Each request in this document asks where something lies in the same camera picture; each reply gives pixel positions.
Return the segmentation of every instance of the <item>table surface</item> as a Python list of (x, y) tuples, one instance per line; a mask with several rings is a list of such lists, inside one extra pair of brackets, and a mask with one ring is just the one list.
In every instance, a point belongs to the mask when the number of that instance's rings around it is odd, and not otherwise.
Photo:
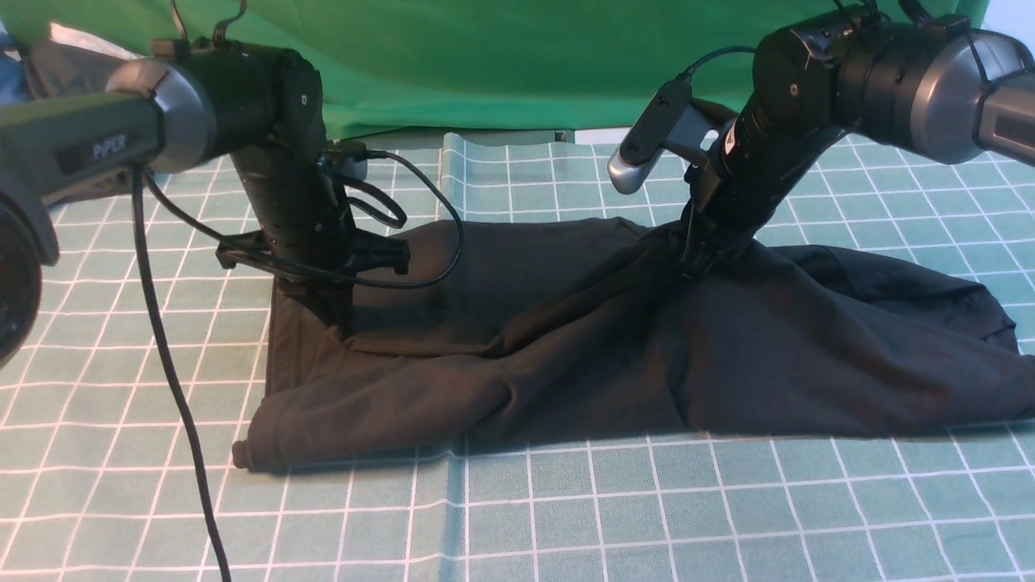
[[(468, 221), (675, 220), (685, 166), (607, 178), (613, 146), (403, 152)], [(445, 217), (405, 170), (371, 181)], [(227, 159), (167, 191), (223, 232), (257, 228)], [(1035, 170), (931, 164), (850, 138), (759, 234), (887, 254), (979, 281), (1035, 347)], [(165, 323), (204, 442), (235, 580), (1035, 581), (1035, 424), (926, 440), (663, 438), (504, 453), (464, 445), (326, 470), (230, 466), (263, 392), (270, 279), (147, 200)], [(154, 351), (127, 197), (54, 209), (63, 257), (32, 338), (0, 371), (0, 579), (213, 581), (189, 452)], [(383, 229), (373, 221), (363, 228)]]

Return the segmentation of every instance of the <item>wrinkled fabric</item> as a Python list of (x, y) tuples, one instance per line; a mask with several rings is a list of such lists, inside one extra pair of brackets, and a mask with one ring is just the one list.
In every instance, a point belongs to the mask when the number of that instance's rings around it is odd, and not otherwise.
[[(435, 446), (703, 430), (878, 437), (1035, 414), (1035, 368), (988, 290), (913, 263), (755, 243), (703, 282), (677, 225), (468, 224), (425, 290), (357, 287), (345, 341), (274, 286), (253, 470)], [(450, 223), (410, 241), (438, 273)], [(367, 277), (388, 277), (380, 272)]]

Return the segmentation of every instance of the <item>green grid mat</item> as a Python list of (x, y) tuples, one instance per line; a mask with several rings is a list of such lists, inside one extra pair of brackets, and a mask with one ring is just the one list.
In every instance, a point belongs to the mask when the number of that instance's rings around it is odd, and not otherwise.
[[(408, 151), (468, 221), (675, 220), (678, 158), (610, 185), (613, 146)], [(372, 163), (411, 214), (446, 217)], [(229, 161), (170, 196), (224, 232), (257, 228)], [(759, 238), (915, 261), (987, 285), (1035, 348), (1035, 170), (950, 168), (858, 138), (832, 148)], [(147, 201), (174, 355), (238, 581), (1035, 581), (1035, 424), (925, 440), (707, 434), (489, 452), (461, 443), (286, 475), (230, 466), (263, 390), (269, 278)], [(0, 580), (215, 581), (189, 452), (153, 349), (125, 197), (56, 209), (27, 346), (0, 371)], [(360, 225), (383, 227), (369, 220)]]

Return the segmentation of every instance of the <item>black cloth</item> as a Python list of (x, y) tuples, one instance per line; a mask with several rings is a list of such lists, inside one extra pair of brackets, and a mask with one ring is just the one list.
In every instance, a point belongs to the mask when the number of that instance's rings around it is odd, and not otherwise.
[[(408, 280), (448, 262), (450, 223), (401, 233)], [(421, 291), (356, 288), (335, 338), (274, 286), (253, 470), (441, 445), (685, 430), (870, 437), (1035, 414), (1035, 367), (982, 285), (820, 245), (755, 243), (702, 283), (675, 225), (467, 225)]]

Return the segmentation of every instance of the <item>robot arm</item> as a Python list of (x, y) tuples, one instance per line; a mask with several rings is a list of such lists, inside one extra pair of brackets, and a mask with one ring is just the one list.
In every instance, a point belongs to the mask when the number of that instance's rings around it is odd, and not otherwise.
[[(691, 163), (681, 264), (688, 277), (736, 258), (823, 152), (850, 133), (942, 164), (990, 150), (1035, 165), (1030, 51), (960, 17), (913, 13), (914, 23), (894, 23), (855, 6), (766, 36), (756, 50), (755, 90), (721, 128), (692, 101), (689, 79), (662, 87), (664, 103), (648, 106), (609, 171), (616, 188), (631, 194), (662, 149)], [(672, 84), (682, 88), (668, 89)], [(712, 128), (719, 138), (694, 150)]]

